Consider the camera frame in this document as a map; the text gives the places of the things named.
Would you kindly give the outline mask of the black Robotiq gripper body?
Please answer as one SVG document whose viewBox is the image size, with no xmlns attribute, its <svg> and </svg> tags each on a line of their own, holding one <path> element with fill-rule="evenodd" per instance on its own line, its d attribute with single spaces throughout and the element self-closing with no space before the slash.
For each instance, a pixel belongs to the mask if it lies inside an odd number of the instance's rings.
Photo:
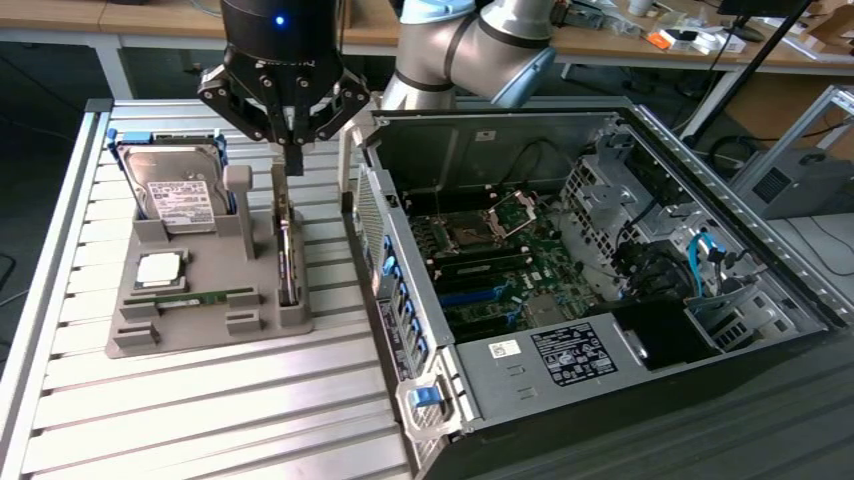
<svg viewBox="0 0 854 480">
<path fill-rule="evenodd" d="M 336 3 L 223 1 L 220 13 L 227 39 L 224 66 L 234 81 L 263 101 L 262 78 L 267 76 L 282 105 L 318 104 L 343 73 Z"/>
</svg>

